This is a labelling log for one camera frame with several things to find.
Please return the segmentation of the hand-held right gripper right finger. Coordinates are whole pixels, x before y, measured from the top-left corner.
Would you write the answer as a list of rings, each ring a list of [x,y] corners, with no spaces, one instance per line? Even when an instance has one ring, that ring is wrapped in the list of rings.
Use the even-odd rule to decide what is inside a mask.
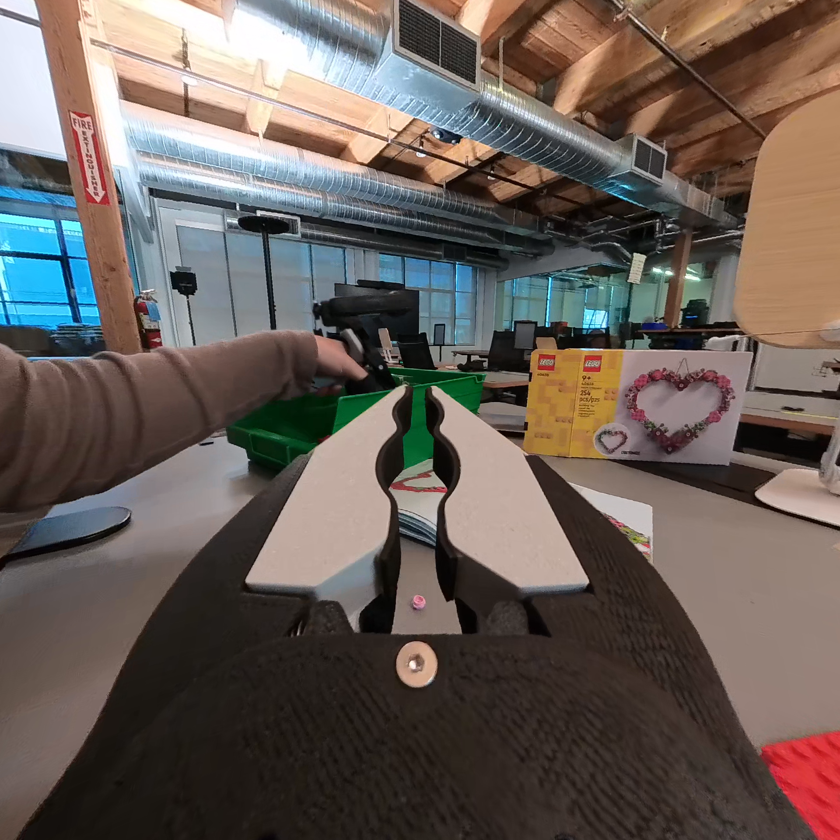
[[[445,599],[481,621],[499,603],[585,592],[590,580],[523,451],[439,386],[425,406],[446,488],[436,536]]]

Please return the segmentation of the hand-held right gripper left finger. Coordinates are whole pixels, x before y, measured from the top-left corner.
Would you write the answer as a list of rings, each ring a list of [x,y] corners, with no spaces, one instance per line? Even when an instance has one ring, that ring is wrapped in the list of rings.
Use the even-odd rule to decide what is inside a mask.
[[[401,385],[316,447],[245,577],[248,592],[337,602],[355,631],[392,609],[402,564],[391,484],[404,469],[413,388]]]

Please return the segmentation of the green plastic bin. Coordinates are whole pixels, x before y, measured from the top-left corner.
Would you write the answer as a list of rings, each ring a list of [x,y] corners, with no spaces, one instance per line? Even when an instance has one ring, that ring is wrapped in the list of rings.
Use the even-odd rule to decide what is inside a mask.
[[[392,368],[391,373],[396,384],[413,388],[412,422],[403,438],[404,466],[413,467],[433,456],[434,441],[427,430],[425,391],[436,386],[472,413],[478,413],[486,373],[400,367]],[[270,402],[227,427],[227,441],[244,449],[250,461],[278,472],[352,422],[383,395],[383,392],[309,394],[287,402]]]

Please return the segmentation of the person's left forearm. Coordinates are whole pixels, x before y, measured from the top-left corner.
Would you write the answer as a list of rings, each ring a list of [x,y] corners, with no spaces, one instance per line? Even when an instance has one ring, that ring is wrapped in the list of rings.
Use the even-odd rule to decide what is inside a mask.
[[[309,392],[309,332],[268,331],[185,349],[1,360],[1,511],[94,496],[275,400]]]

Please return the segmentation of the lego instruction booklet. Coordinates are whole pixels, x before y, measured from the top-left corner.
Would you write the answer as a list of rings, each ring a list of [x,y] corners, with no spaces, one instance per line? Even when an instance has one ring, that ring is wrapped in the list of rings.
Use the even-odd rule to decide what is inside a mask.
[[[611,522],[648,562],[654,562],[654,512],[651,506],[576,484],[572,487]],[[434,472],[433,460],[427,458],[405,467],[392,483],[390,491],[397,505],[400,533],[433,548],[437,536],[438,505],[447,491]]]

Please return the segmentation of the lego set box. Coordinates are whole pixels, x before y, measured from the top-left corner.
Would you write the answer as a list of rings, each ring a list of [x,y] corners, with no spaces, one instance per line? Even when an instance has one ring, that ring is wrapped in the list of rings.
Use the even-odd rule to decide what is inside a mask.
[[[753,357],[721,350],[540,350],[527,454],[726,466]]]

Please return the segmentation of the person's left hand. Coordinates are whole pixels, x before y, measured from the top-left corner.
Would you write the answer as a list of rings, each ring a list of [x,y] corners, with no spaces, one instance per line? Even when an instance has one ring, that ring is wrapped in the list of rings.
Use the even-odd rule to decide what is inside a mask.
[[[368,376],[365,368],[353,360],[340,340],[315,337],[317,344],[317,367],[315,382],[322,386],[340,386],[350,382],[362,382]]]

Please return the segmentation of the black office chair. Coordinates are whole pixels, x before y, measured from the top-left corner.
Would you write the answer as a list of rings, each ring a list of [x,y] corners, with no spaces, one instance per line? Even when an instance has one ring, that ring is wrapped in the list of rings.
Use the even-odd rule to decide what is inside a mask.
[[[425,332],[399,333],[396,343],[403,368],[423,371],[437,369]]]
[[[486,366],[490,372],[526,373],[529,367],[525,349],[516,346],[516,333],[495,330],[492,333]]]

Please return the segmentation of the black floor lamp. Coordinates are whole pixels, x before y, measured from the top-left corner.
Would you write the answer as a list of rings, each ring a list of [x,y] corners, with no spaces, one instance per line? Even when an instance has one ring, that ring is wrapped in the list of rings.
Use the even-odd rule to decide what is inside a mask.
[[[270,237],[289,233],[290,225],[284,217],[253,213],[238,217],[237,226],[246,233],[260,236],[266,277],[269,329],[275,331],[277,330],[277,305],[272,275]]]

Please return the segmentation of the small light on tripod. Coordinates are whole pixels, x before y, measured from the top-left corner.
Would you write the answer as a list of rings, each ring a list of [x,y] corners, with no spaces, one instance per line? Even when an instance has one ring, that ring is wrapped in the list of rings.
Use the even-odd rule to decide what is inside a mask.
[[[190,268],[177,266],[169,272],[171,288],[184,297],[192,346],[196,346],[192,299],[197,291],[196,274]]]

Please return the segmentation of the red fire extinguisher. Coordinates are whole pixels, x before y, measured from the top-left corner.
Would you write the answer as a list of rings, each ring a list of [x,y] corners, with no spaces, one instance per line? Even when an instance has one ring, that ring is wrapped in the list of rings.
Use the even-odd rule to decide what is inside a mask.
[[[133,300],[133,311],[142,349],[152,351],[162,347],[161,312],[155,298],[155,289],[141,290]]]

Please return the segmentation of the black oval stand base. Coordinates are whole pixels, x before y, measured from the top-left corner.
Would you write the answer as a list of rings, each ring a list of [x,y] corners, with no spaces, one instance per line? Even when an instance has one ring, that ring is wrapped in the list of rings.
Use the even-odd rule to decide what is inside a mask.
[[[11,562],[98,542],[122,531],[131,521],[132,512],[126,507],[97,507],[42,518],[5,552],[1,568]]]

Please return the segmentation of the white lamp base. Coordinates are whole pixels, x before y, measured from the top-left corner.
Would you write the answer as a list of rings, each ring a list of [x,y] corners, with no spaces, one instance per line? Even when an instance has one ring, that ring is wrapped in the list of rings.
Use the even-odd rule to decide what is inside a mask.
[[[784,469],[754,497],[776,511],[839,529],[839,422],[818,470]]]

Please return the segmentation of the wooden panel desk lamp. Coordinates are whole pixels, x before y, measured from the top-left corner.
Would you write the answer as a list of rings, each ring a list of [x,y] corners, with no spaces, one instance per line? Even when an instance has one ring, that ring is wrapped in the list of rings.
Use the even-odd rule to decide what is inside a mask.
[[[798,108],[763,142],[733,313],[738,326],[763,343],[838,350],[838,91]]]

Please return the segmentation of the silver spiral air duct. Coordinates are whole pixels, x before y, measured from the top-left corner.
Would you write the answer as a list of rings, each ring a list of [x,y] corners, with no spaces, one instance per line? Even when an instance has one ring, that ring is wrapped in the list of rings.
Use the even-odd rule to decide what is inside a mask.
[[[552,254],[536,218],[437,185],[122,101],[145,186],[407,235]]]
[[[480,67],[478,38],[421,2],[223,2],[231,43],[292,69],[697,228],[734,228],[722,200],[667,170],[644,136],[618,141]]]

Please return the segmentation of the red and white wall sign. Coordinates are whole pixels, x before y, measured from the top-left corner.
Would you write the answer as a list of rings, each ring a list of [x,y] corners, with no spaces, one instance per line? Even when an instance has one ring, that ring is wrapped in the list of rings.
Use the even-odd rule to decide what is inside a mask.
[[[72,110],[68,111],[68,116],[86,200],[97,206],[110,206],[111,197],[94,119],[88,113]]]

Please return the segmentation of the red lego heart frame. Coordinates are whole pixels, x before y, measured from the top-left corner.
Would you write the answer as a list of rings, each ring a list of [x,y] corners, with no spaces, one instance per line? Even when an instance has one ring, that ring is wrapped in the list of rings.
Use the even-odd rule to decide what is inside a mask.
[[[818,839],[839,838],[839,731],[761,748],[774,780]]]

